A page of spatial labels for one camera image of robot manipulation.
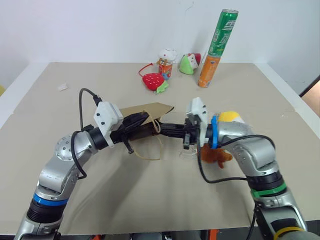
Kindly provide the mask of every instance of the black cable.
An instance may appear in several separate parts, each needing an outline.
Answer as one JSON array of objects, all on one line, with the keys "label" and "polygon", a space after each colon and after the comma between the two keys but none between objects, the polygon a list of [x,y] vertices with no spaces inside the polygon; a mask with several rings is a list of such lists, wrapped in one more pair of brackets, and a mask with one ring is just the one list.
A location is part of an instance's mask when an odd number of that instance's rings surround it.
[{"label": "black cable", "polygon": [[208,183],[208,184],[217,184],[217,183],[221,183],[221,182],[226,182],[226,181],[231,181],[231,180],[244,180],[247,181],[247,179],[245,177],[239,177],[239,176],[234,176],[234,177],[226,177],[226,178],[220,178],[217,180],[209,180],[205,173],[204,170],[202,168],[202,163],[201,163],[201,147],[200,147],[200,143],[199,143],[199,130],[197,130],[198,134],[198,138],[197,138],[197,143],[196,143],[196,151],[197,151],[197,160],[198,160],[198,165],[199,165],[199,170],[201,173],[202,178]]},{"label": "black cable", "polygon": [[265,135],[259,135],[259,134],[253,134],[253,135],[246,135],[246,136],[237,137],[237,138],[232,139],[232,140],[230,140],[230,141],[227,141],[227,142],[225,142],[225,143],[219,144],[219,145],[218,145],[218,148],[221,148],[221,147],[224,147],[224,146],[226,146],[226,145],[232,144],[232,143],[234,143],[234,142],[236,142],[236,141],[239,141],[239,140],[250,139],[250,138],[267,139],[267,140],[271,143],[271,145],[274,147],[274,149],[276,149],[276,145],[275,145],[274,141],[273,141],[270,137],[265,136]]},{"label": "black cable", "polygon": [[257,208],[257,204],[254,205],[254,211],[253,211],[253,217],[252,217],[250,229],[249,229],[248,235],[246,236],[245,240],[249,240],[251,238],[252,233],[254,232],[254,227],[255,227],[255,222],[256,222],[256,214],[255,214],[256,208]]},{"label": "black cable", "polygon": [[74,164],[76,165],[76,167],[78,168],[78,170],[82,174],[82,176],[78,176],[78,179],[85,179],[87,177],[87,174],[86,174],[85,170],[82,168],[82,166],[80,165],[80,163],[78,162],[76,152],[75,152],[75,137],[78,133],[80,133],[80,131],[74,131],[71,135],[71,140],[70,140],[71,155],[72,155]]},{"label": "black cable", "polygon": [[84,129],[84,119],[83,119],[83,114],[82,114],[82,94],[84,91],[89,93],[90,95],[92,95],[92,97],[97,96],[94,92],[92,92],[88,88],[81,88],[79,91],[79,114],[80,114],[80,129],[81,129],[81,131]]}]

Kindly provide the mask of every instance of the small figurine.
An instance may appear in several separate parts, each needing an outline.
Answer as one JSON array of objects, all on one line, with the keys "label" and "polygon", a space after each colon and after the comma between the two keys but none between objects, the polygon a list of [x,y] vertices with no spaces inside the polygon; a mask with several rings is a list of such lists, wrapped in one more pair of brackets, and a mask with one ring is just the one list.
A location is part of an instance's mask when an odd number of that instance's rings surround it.
[{"label": "small figurine", "polygon": [[200,61],[200,53],[185,54],[181,59],[179,71],[184,74],[192,75],[194,74],[194,69],[196,69],[199,66]]},{"label": "small figurine", "polygon": [[159,52],[159,60],[156,64],[159,65],[159,73],[168,80],[171,77],[172,65],[177,57],[177,52],[173,49],[166,48]]}]

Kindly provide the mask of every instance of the yellow ring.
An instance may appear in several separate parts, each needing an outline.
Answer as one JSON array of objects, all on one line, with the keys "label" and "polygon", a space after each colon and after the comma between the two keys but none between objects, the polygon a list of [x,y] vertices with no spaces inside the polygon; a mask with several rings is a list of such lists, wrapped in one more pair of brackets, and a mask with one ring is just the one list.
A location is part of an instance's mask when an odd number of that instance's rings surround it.
[{"label": "yellow ring", "polygon": [[273,236],[273,240],[277,240],[279,238],[279,235],[284,234],[285,232],[289,232],[289,231],[304,231],[304,230],[300,227],[297,227],[297,226],[288,226],[285,228],[281,228],[279,231],[277,231],[275,233],[275,235]]}]

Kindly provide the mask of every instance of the orange plush toy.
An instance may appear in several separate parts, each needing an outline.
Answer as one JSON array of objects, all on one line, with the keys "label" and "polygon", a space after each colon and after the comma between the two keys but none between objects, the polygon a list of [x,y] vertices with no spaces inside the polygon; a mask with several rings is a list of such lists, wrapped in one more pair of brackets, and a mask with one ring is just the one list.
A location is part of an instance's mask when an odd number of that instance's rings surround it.
[{"label": "orange plush toy", "polygon": [[208,144],[205,144],[201,148],[201,160],[206,163],[214,163],[217,162],[219,168],[224,168],[224,162],[232,160],[232,155],[229,153],[226,153],[224,149],[217,148],[217,149],[211,149]]},{"label": "orange plush toy", "polygon": [[[218,122],[240,122],[244,123],[240,115],[235,111],[225,111],[219,114]],[[224,149],[211,149],[208,144],[201,148],[202,161],[206,163],[217,162],[221,169],[224,168],[224,162],[232,160],[232,155],[226,153]]]}]

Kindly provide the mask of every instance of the green can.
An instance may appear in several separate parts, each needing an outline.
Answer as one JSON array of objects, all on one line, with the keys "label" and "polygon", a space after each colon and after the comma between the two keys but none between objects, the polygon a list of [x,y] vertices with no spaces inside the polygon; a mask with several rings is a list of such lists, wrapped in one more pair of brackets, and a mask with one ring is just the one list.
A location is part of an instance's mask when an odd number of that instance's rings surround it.
[{"label": "green can", "polygon": [[232,9],[223,9],[218,23],[216,25],[214,35],[210,44],[208,55],[211,57],[221,57],[224,52],[232,29],[236,23],[238,11]]}]

